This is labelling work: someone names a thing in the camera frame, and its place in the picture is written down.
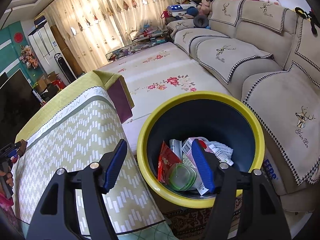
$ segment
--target sheer curtain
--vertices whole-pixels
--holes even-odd
[[[181,0],[107,0],[114,12],[114,19],[123,41],[130,43],[132,37],[143,28],[143,25],[162,29],[164,21],[161,14],[168,5]]]
[[[42,13],[88,72],[106,65],[106,54],[130,44],[145,24],[163,28],[163,10],[180,1],[54,0]]]

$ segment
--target metal screw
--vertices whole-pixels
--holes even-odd
[[[223,170],[226,170],[227,168],[229,168],[229,165],[226,164],[226,163],[220,163],[219,166],[220,166],[220,168],[223,169]]]
[[[257,176],[260,176],[262,174],[262,172],[258,169],[253,170],[253,173]]]
[[[99,167],[99,163],[91,163],[90,164],[90,168],[91,169],[96,169],[96,168],[98,168]]]
[[[58,175],[62,175],[64,173],[64,169],[63,168],[60,168],[57,170],[57,174]]]

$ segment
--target television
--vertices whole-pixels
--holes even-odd
[[[2,85],[8,80],[8,76],[7,73],[4,72],[1,76],[0,76],[0,87],[2,87]]]
[[[0,87],[0,149],[15,142],[17,134],[40,108],[19,69]]]

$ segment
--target cardboard box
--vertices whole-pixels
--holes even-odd
[[[52,71],[52,72],[48,75],[47,79],[48,79],[48,80],[50,81],[50,83],[51,83],[51,82],[57,80],[57,74],[56,74],[54,71]]]
[[[42,75],[37,80],[37,83],[38,83],[38,85],[36,86],[36,90],[38,93],[41,94],[46,89],[47,85],[51,82],[48,79],[46,79],[44,75]]]

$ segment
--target pink clothing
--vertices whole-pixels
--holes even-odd
[[[4,214],[7,216],[9,221],[12,223],[12,225],[18,229],[18,221],[16,216],[14,215],[14,212],[12,210],[13,206],[13,199],[12,197],[10,199],[7,199],[2,193],[0,193],[0,207]]]

